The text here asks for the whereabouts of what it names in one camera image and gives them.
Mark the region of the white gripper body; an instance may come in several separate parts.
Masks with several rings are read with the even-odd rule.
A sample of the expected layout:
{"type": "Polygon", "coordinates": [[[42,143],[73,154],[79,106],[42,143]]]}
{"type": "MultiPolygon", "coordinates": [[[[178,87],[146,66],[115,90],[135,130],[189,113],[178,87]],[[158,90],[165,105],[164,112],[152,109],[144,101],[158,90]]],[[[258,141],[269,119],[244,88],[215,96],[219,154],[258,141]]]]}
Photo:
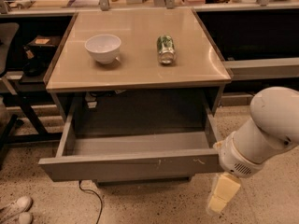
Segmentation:
{"type": "Polygon", "coordinates": [[[235,146],[235,132],[215,143],[214,148],[219,154],[221,168],[231,175],[249,178],[263,169],[263,164],[249,161],[239,152],[235,146]]]}

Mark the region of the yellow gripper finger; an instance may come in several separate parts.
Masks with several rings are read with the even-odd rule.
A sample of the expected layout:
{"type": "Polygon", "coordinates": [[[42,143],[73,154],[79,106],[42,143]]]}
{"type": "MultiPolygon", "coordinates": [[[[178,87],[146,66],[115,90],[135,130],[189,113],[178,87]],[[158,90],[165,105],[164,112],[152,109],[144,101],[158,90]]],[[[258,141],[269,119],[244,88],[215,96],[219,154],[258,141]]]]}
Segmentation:
{"type": "Polygon", "coordinates": [[[229,173],[216,174],[207,199],[206,210],[210,215],[220,214],[241,188],[241,180],[229,173]]]}

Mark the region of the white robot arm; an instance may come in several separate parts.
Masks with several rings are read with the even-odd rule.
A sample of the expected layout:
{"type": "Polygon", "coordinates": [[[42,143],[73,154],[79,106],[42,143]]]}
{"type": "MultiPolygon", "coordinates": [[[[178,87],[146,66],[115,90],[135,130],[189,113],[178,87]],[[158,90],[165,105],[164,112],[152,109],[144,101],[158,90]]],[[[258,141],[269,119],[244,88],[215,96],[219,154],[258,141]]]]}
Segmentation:
{"type": "Polygon", "coordinates": [[[222,212],[241,188],[241,180],[261,171],[272,157],[299,145],[299,91],[271,87],[254,95],[250,118],[213,147],[224,172],[214,177],[206,210],[222,212]]]}

